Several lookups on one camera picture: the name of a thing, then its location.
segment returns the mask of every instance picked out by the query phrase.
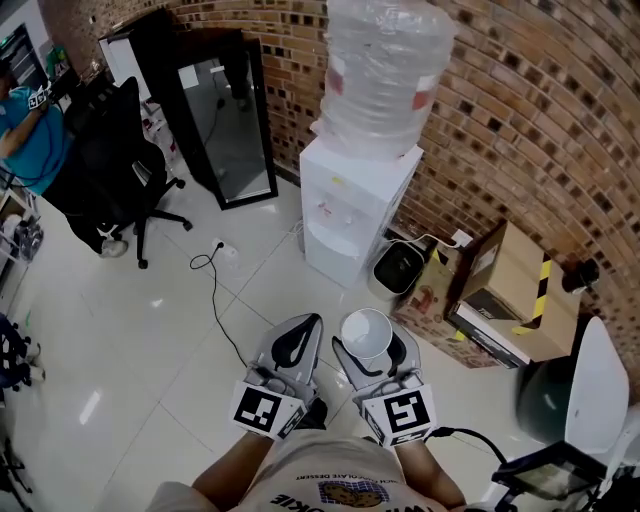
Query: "white bowl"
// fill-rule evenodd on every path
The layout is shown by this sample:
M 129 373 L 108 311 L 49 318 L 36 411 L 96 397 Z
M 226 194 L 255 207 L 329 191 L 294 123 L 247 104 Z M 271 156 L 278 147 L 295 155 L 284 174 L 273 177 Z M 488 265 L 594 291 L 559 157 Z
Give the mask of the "white bowl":
M 365 308 L 347 316 L 340 327 L 342 344 L 358 359 L 373 359 L 391 343 L 393 328 L 387 315 L 377 309 Z

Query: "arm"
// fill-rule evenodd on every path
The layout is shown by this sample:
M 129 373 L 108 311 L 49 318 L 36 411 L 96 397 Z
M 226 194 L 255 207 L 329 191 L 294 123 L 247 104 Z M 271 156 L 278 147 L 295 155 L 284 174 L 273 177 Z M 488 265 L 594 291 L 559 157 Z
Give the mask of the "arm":
M 465 505 L 464 495 L 438 464 L 423 441 L 396 446 L 407 485 L 447 509 Z
M 48 102 L 44 102 L 39 108 L 27 114 L 22 122 L 13 130 L 5 130 L 0 137 L 0 158 L 13 155 L 27 141 L 38 121 L 47 110 Z
M 272 439 L 246 433 L 222 458 L 196 478 L 192 487 L 220 512 L 236 507 L 272 444 Z

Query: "yellow and black tape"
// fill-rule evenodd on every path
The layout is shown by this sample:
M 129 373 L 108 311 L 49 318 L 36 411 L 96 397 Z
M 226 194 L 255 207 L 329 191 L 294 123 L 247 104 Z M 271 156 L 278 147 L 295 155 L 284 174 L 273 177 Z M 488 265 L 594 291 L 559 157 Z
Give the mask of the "yellow and black tape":
M 540 281 L 538 283 L 538 297 L 533 310 L 533 320 L 514 327 L 511 331 L 514 334 L 522 335 L 535 331 L 542 324 L 542 314 L 544 313 L 544 305 L 547 301 L 547 288 L 549 286 L 549 274 L 551 273 L 551 257 L 545 252 L 542 258 L 542 268 L 540 269 Z

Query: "white wall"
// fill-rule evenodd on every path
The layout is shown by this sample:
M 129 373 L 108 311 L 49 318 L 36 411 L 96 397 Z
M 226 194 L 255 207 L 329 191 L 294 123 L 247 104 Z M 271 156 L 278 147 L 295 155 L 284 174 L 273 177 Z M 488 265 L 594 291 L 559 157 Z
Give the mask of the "white wall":
M 27 32 L 29 33 L 31 44 L 38 57 L 40 57 L 40 47 L 49 40 L 49 33 L 44 26 L 38 0 L 26 0 L 6 19 L 0 19 L 0 41 L 10 35 L 23 23 L 27 25 Z

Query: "white tile floor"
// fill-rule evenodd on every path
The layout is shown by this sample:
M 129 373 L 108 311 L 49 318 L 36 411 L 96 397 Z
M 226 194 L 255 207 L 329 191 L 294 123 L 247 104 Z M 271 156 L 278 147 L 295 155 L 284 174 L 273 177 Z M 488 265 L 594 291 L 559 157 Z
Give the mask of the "white tile floor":
M 241 432 L 226 421 L 234 382 L 244 375 L 216 325 L 209 269 L 189 260 L 221 238 L 239 262 L 217 261 L 216 305 L 229 335 L 249 358 L 260 335 L 291 316 L 320 313 L 325 322 L 316 380 L 329 405 L 329 429 L 368 434 L 330 349 L 340 319 L 365 306 L 388 310 L 364 283 L 345 291 L 304 262 L 289 232 L 301 217 L 299 189 L 278 181 L 280 196 L 221 212 L 189 181 L 167 208 L 194 228 L 154 221 L 149 268 L 135 251 L 101 260 L 41 202 L 45 241 L 10 310 L 43 347 L 48 379 L 8 393 L 4 413 L 16 452 L 33 480 L 36 510 L 142 511 L 167 479 L 190 483 Z M 489 435 L 507 456 L 539 446 L 512 416 L 515 374 L 467 370 L 420 342 L 440 423 Z M 497 467 L 486 447 L 456 438 L 429 441 L 469 501 L 479 500 Z M 521 510 L 545 510 L 531 502 Z

